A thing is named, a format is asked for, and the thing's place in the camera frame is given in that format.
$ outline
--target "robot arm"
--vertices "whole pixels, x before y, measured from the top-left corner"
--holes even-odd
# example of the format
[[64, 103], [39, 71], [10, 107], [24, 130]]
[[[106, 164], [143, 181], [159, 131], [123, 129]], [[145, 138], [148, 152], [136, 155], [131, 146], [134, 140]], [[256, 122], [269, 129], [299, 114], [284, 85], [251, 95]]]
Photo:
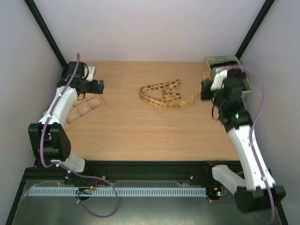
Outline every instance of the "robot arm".
[[211, 80], [202, 81], [201, 99], [213, 102], [219, 110], [219, 120], [232, 139], [243, 168], [245, 179], [236, 175], [226, 165], [212, 168], [212, 176], [235, 196], [235, 202], [242, 212], [250, 212], [270, 207], [266, 182], [270, 187], [274, 202], [285, 196], [283, 186], [277, 186], [267, 169], [260, 153], [253, 131], [252, 144], [250, 130], [252, 119], [241, 100], [241, 79], [227, 78], [228, 68], [214, 70]]
[[[71, 151], [71, 142], [66, 135], [63, 126], [66, 122], [71, 106], [80, 94], [102, 94], [104, 82], [93, 80], [94, 67], [85, 67], [79, 62], [78, 69], [69, 86], [67, 83], [75, 70], [76, 62], [70, 62], [64, 69], [57, 90], [47, 113], [38, 123], [30, 124], [28, 128], [30, 142], [36, 158], [40, 158], [40, 143], [43, 141], [43, 155], [45, 160], [55, 163], [56, 166], [64, 165], [68, 171], [83, 172], [85, 160]], [[42, 130], [45, 128], [45, 136], [41, 140]]]

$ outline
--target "perforated metal strip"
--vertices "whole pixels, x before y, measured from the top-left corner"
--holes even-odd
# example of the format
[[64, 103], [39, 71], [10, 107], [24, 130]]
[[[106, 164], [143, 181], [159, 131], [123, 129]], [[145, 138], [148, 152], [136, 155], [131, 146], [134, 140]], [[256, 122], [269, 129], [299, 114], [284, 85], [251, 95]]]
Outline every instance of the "perforated metal strip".
[[[116, 187], [120, 197], [206, 197], [206, 189], [200, 187], [135, 188]], [[29, 196], [77, 196], [78, 187], [32, 187]], [[81, 196], [115, 196], [113, 189], [98, 187]]]

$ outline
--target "black beam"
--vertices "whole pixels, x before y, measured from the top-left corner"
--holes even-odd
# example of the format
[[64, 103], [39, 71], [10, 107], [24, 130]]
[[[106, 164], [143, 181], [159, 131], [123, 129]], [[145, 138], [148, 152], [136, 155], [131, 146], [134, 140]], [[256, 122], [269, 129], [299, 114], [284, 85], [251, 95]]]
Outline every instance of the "black beam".
[[249, 29], [247, 35], [245, 36], [242, 44], [240, 45], [238, 51], [235, 54], [235, 56], [238, 59], [240, 59], [242, 57], [244, 51], [246, 50], [247, 46], [249, 45], [249, 43], [252, 40], [254, 34], [256, 33], [257, 29], [259, 28], [259, 26], [263, 22], [266, 14], [268, 13], [269, 9], [271, 8], [271, 6], [273, 5], [274, 2], [275, 2], [275, 0], [266, 0], [264, 2], [261, 10], [259, 11], [257, 17], [255, 18], [252, 26]]
[[34, 3], [33, 0], [24, 0], [24, 1], [27, 4], [29, 10], [31, 11], [33, 17], [36, 19], [38, 26], [42, 30], [50, 47], [54, 51], [54, 54], [56, 55], [58, 61], [60, 62], [61, 66], [64, 68], [67, 65], [67, 63], [66, 63], [64, 57], [62, 56], [60, 49], [58, 48], [58, 46], [57, 46], [51, 32], [49, 31], [47, 24], [45, 23], [41, 13], [39, 12], [36, 4]]

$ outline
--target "basket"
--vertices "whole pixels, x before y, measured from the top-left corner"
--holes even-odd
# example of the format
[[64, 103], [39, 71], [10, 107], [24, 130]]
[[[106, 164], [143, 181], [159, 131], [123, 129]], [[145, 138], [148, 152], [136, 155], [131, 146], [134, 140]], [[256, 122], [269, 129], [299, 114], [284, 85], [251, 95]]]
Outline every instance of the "basket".
[[[235, 56], [224, 56], [224, 57], [207, 58], [207, 59], [206, 59], [207, 69], [208, 69], [209, 71], [211, 71], [211, 68], [210, 68], [211, 65], [213, 65], [213, 64], [215, 64], [215, 63], [228, 62], [228, 61], [235, 61], [235, 62], [237, 62], [237, 63], [241, 66], [241, 64], [240, 64], [240, 62], [239, 62], [239, 60], [238, 60], [238, 58], [236, 58]], [[251, 86], [251, 84], [250, 84], [248, 78], [242, 79], [242, 81], [243, 81], [243, 83], [244, 83], [244, 85], [245, 85], [245, 88], [246, 88], [246, 90], [244, 90], [244, 91], [242, 92], [242, 96], [241, 96], [242, 98], [244, 98], [244, 97], [246, 97], [248, 94], [250, 94], [250, 93], [253, 91], [253, 89], [252, 89], [252, 86]]]

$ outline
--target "leopard print fabric strip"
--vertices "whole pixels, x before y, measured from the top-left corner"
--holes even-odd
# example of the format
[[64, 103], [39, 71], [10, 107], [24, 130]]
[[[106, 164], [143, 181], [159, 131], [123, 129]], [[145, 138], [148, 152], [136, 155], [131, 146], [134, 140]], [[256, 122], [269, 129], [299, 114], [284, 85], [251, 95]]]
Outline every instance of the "leopard print fabric strip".
[[[210, 79], [210, 71], [204, 73], [203, 79]], [[161, 108], [183, 108], [185, 106], [192, 105], [199, 98], [201, 94], [201, 88], [190, 98], [183, 100], [181, 99], [179, 93], [171, 92], [180, 84], [180, 80], [176, 80], [144, 86], [140, 89], [140, 99], [150, 105]], [[163, 90], [163, 98], [155, 99], [144, 94], [145, 92], [152, 90]]]

